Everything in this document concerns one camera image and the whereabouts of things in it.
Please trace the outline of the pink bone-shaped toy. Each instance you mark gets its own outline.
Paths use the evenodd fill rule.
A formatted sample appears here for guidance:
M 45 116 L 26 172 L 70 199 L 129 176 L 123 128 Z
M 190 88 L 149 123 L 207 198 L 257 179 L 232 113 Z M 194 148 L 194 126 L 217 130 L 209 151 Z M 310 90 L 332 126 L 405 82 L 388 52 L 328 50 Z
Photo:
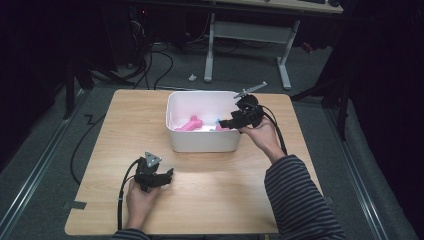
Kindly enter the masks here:
M 203 126 L 203 121 L 197 116 L 191 116 L 190 120 L 182 127 L 176 128 L 176 131 L 193 131 Z

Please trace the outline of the grey tape strip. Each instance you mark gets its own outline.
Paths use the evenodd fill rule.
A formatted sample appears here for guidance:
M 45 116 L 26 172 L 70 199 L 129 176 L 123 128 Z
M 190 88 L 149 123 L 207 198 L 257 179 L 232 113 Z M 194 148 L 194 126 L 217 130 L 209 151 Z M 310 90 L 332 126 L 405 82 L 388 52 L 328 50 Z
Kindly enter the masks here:
M 84 210 L 86 207 L 86 202 L 80 202 L 80 201 L 65 201 L 63 204 L 63 209 L 70 210 L 70 209 L 80 209 Z

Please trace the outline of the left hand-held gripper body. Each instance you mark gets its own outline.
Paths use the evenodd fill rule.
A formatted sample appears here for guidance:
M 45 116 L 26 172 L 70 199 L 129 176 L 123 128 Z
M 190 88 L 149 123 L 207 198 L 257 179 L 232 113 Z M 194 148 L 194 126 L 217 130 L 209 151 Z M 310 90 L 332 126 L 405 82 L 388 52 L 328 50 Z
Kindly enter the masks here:
M 137 160 L 138 166 L 134 176 L 135 181 L 140 185 L 143 192 L 149 192 L 151 188 L 159 187 L 157 181 L 161 178 L 168 178 L 165 174 L 157 174 L 156 171 L 162 159 L 150 152 L 146 152 L 144 157 Z

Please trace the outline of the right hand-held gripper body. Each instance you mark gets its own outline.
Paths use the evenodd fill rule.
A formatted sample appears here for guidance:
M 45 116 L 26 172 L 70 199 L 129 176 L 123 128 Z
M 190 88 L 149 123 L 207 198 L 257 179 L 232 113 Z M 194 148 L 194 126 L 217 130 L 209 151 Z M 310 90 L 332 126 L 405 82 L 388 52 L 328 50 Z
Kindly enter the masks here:
M 267 86 L 267 83 L 263 81 L 261 84 L 250 87 L 248 89 L 243 89 L 240 93 L 234 96 L 234 99 L 238 99 L 236 106 L 238 110 L 244 112 L 244 121 L 235 121 L 237 123 L 238 129 L 252 125 L 257 127 L 261 121 L 262 117 L 265 115 L 262 106 L 259 104 L 257 98 L 253 95 L 253 92 Z

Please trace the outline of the metal floor rail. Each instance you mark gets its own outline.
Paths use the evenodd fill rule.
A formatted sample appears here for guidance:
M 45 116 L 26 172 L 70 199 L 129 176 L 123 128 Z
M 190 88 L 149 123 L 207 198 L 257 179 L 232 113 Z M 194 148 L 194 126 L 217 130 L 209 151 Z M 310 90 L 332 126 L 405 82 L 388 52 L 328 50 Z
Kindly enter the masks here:
M 343 159 L 347 168 L 347 172 L 361 206 L 362 212 L 366 218 L 368 226 L 371 230 L 374 240 L 389 240 L 385 227 L 380 219 L 377 212 L 374 201 L 372 200 L 366 186 L 363 181 L 361 174 L 355 164 L 354 158 L 349 150 L 347 142 L 342 139 L 337 129 L 337 117 L 333 110 L 323 110 L 335 138 L 337 139 L 338 145 L 341 149 Z
M 21 185 L 19 192 L 16 194 L 13 202 L 5 213 L 4 217 L 0 221 L 0 240 L 7 240 L 26 205 L 30 201 L 32 195 L 37 189 L 41 179 L 47 171 L 54 154 L 58 148 L 58 145 L 63 139 L 71 121 L 73 120 L 76 112 L 80 106 L 85 102 L 89 96 L 89 90 L 79 90 L 74 96 L 75 104 L 70 112 L 66 113 L 64 118 L 61 119 L 60 124 L 56 128 L 48 144 L 43 150 L 40 157 L 37 159 L 34 167 L 31 169 L 29 176 L 25 179 L 25 182 Z

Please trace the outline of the person's right hand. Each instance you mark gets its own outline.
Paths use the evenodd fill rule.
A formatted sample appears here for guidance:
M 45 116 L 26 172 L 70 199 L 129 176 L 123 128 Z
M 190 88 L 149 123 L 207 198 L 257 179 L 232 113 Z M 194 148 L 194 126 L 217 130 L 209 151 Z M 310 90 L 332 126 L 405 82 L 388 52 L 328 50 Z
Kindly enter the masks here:
M 249 136 L 253 143 L 268 157 L 272 164 L 286 156 L 279 145 L 275 127 L 267 117 L 263 117 L 261 123 L 257 127 L 243 127 L 239 129 L 239 132 Z

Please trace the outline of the white plastic bin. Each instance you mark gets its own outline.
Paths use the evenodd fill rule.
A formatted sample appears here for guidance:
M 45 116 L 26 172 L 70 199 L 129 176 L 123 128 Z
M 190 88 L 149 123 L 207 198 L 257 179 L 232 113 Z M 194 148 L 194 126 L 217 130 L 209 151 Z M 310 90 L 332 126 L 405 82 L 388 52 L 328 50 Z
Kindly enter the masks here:
M 209 131 L 215 121 L 231 119 L 237 110 L 236 92 L 232 91 L 175 91 L 168 97 L 166 127 L 172 149 L 176 152 L 232 152 L 238 147 L 241 135 L 236 129 Z M 191 116 L 203 121 L 203 126 L 193 131 L 176 131 Z

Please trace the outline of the black metal stand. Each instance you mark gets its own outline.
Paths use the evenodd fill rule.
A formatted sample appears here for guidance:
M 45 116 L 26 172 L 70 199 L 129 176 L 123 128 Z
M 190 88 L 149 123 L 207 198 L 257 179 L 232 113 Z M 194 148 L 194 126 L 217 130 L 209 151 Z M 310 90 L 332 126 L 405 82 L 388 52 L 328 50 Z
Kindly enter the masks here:
M 324 83 L 317 83 L 315 86 L 291 96 L 290 99 L 299 101 L 308 96 L 322 96 L 321 105 L 323 108 L 337 107 L 336 131 L 340 138 L 345 141 L 349 88 L 350 81 L 348 79 L 336 78 Z
M 129 81 L 124 80 L 115 73 L 107 70 L 100 65 L 94 64 L 88 59 L 72 57 L 69 63 L 66 65 L 66 105 L 65 105 L 65 119 L 69 119 L 76 108 L 75 103 L 75 82 L 78 82 L 83 90 L 91 91 L 94 87 L 94 80 L 91 75 L 91 71 L 95 70 L 105 77 L 109 78 L 113 82 L 122 85 L 130 85 Z

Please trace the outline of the desk with white metal legs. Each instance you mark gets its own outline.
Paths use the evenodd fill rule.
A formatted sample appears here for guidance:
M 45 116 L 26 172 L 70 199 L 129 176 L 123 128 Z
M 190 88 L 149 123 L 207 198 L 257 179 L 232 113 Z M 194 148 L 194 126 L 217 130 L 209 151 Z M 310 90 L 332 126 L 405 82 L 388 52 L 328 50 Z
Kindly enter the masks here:
M 290 20 L 288 26 L 271 26 L 264 24 L 243 23 L 240 20 L 217 20 L 215 13 L 218 7 L 252 7 L 254 10 L 287 10 L 291 13 L 317 13 L 325 16 L 336 16 L 343 13 L 343 8 L 337 0 L 204 0 L 214 7 L 209 15 L 208 52 L 206 56 L 204 81 L 213 79 L 214 40 L 216 38 L 247 40 L 265 43 L 283 44 L 282 55 L 276 58 L 282 86 L 291 89 L 287 72 L 288 59 L 293 42 L 297 35 L 301 20 Z

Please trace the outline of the person's left hand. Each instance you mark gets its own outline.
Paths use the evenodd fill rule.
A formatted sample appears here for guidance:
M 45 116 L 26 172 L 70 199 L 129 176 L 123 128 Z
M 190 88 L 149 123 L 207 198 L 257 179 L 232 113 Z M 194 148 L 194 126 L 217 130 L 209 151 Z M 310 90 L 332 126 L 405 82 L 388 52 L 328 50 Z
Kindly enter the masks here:
M 138 183 L 134 180 L 130 181 L 126 195 L 127 228 L 141 229 L 143 227 L 159 193 L 160 188 L 152 188 L 148 192 L 144 192 Z

